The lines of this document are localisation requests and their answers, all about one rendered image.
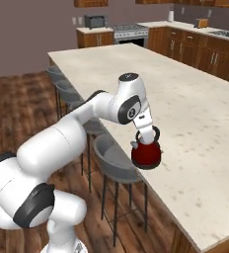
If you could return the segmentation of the grey microwave oven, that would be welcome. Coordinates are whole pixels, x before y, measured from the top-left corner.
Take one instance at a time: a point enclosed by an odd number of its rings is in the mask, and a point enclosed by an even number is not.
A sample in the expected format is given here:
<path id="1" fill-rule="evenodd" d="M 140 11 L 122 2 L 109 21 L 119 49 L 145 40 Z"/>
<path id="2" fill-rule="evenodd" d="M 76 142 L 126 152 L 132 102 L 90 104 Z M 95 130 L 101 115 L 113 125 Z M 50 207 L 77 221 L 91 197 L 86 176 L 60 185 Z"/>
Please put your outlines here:
<path id="1" fill-rule="evenodd" d="M 107 25 L 107 18 L 104 15 L 85 15 L 84 24 L 90 30 L 95 28 L 104 28 Z"/>

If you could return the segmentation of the orange toaster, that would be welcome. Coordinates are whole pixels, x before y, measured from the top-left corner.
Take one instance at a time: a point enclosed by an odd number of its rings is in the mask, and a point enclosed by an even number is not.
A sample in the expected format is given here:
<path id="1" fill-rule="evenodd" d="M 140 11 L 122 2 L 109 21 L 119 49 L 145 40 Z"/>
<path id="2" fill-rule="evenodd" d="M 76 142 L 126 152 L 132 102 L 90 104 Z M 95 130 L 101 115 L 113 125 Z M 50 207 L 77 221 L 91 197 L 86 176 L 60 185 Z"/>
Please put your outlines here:
<path id="1" fill-rule="evenodd" d="M 201 29 L 208 27 L 208 20 L 207 19 L 196 19 L 194 23 L 194 27 Z"/>

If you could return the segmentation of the white-topped wooden island table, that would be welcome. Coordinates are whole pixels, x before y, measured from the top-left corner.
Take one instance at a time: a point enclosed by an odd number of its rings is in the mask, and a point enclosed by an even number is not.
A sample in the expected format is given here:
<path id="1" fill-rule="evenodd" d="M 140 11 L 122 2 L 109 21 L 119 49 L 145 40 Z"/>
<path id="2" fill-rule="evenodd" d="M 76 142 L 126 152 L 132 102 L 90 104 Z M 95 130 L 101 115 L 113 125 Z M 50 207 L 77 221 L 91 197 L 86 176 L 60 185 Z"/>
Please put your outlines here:
<path id="1" fill-rule="evenodd" d="M 177 224 L 172 253 L 229 253 L 229 82 L 133 43 L 49 57 L 83 98 L 140 75 L 163 150 L 142 176 Z"/>

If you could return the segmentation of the steel sink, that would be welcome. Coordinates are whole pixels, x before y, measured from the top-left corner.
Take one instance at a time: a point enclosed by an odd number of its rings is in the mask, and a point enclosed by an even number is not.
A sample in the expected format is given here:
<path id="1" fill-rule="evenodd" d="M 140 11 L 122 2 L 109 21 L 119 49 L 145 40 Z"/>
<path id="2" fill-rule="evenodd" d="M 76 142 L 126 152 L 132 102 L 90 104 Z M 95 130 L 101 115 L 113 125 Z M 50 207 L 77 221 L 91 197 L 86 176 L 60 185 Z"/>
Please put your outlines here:
<path id="1" fill-rule="evenodd" d="M 214 31 L 214 32 L 209 32 L 210 34 L 229 38 L 229 31 Z"/>

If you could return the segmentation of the silver stove with oven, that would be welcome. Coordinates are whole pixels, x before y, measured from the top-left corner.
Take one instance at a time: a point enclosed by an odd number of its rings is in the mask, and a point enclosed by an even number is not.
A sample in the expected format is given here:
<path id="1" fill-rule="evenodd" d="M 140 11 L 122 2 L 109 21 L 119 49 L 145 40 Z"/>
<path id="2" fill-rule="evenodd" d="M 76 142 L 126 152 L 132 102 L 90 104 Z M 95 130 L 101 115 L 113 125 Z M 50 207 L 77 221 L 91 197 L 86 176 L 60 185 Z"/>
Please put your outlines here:
<path id="1" fill-rule="evenodd" d="M 148 28 L 138 24 L 114 25 L 115 43 L 134 43 L 142 47 L 148 46 Z"/>

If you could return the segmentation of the long wooden wall cupboard run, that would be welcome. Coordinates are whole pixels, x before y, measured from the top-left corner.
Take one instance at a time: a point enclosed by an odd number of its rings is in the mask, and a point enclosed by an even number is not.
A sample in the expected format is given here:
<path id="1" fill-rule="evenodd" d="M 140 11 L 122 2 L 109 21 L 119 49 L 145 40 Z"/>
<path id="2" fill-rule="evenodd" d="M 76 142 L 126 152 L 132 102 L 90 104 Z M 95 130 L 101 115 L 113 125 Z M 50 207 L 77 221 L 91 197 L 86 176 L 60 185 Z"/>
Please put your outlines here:
<path id="1" fill-rule="evenodd" d="M 222 7 L 229 8 L 229 0 L 135 0 L 136 4 L 184 4 L 206 7 Z"/>

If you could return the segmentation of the short wooden base cupboard run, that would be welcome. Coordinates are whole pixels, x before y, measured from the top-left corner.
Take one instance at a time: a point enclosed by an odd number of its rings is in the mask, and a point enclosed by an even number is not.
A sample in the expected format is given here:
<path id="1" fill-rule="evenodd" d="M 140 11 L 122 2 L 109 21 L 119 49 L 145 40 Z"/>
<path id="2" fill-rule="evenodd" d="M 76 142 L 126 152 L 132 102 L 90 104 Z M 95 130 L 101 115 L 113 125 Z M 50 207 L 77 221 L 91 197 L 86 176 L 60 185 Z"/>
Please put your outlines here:
<path id="1" fill-rule="evenodd" d="M 76 34 L 79 48 L 111 45 L 115 37 L 111 28 L 77 28 Z"/>

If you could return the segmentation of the grey bar stool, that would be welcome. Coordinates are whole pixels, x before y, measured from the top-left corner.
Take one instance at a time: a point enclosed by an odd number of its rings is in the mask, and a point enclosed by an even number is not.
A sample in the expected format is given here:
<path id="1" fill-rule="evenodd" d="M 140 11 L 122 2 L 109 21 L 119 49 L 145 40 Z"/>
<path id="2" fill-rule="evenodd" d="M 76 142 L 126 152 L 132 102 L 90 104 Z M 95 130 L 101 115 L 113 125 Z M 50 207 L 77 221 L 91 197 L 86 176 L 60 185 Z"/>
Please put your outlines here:
<path id="1" fill-rule="evenodd" d="M 56 112 L 60 120 L 65 114 L 73 111 L 83 103 L 83 99 L 77 90 L 67 80 L 54 82 Z"/>
<path id="2" fill-rule="evenodd" d="M 91 136 L 97 136 L 104 132 L 104 129 L 99 120 L 90 120 L 84 124 L 84 130 L 87 133 L 86 149 L 80 157 L 81 174 L 86 174 L 88 179 L 89 192 L 92 192 L 91 179 Z"/>
<path id="3" fill-rule="evenodd" d="M 55 65 L 49 66 L 49 67 L 46 69 L 46 72 L 47 72 L 49 78 L 51 79 L 51 81 L 52 81 L 53 83 L 65 79 L 65 76 L 63 75 L 63 73 L 62 73 L 62 72 L 60 71 L 60 69 L 59 69 L 57 66 L 55 66 Z"/>
<path id="4" fill-rule="evenodd" d="M 94 150 L 104 175 L 101 218 L 104 218 L 105 214 L 107 180 L 111 179 L 114 181 L 113 245 L 116 245 L 119 185 L 126 184 L 128 186 L 129 202 L 132 203 L 132 185 L 139 182 L 141 178 L 121 147 L 107 133 L 96 137 Z"/>

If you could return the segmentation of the long wooden base cupboard run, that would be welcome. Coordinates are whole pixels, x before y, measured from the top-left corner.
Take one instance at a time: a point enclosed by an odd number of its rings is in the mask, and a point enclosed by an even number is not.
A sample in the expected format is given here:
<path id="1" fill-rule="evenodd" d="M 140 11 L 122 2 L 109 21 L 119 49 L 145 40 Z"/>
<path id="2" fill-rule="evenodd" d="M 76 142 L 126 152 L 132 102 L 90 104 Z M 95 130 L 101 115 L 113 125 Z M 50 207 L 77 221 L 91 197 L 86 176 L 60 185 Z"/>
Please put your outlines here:
<path id="1" fill-rule="evenodd" d="M 164 26 L 149 29 L 148 48 L 229 81 L 229 40 Z"/>

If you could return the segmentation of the small wooden wall cupboard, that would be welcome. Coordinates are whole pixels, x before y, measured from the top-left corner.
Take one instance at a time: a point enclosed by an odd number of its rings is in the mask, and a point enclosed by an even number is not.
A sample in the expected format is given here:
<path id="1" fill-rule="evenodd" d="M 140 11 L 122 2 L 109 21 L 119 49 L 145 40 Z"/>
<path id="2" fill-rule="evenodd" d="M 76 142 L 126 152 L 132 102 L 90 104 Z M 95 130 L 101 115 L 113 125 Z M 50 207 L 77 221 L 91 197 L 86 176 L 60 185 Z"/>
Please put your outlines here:
<path id="1" fill-rule="evenodd" d="M 73 0 L 76 8 L 107 7 L 109 0 Z"/>

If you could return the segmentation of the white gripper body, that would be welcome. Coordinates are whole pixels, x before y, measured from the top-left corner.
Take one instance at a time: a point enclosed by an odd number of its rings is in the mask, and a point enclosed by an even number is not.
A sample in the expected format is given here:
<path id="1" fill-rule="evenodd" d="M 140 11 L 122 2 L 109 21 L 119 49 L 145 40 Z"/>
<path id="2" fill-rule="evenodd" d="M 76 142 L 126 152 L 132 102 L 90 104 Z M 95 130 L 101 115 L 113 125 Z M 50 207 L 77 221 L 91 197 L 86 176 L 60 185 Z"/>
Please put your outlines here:
<path id="1" fill-rule="evenodd" d="M 142 142 L 144 144 L 150 144 L 153 142 L 154 136 L 155 136 L 155 131 L 153 129 L 153 126 L 149 125 L 149 126 L 142 127 L 139 130 L 139 133 L 142 136 Z"/>

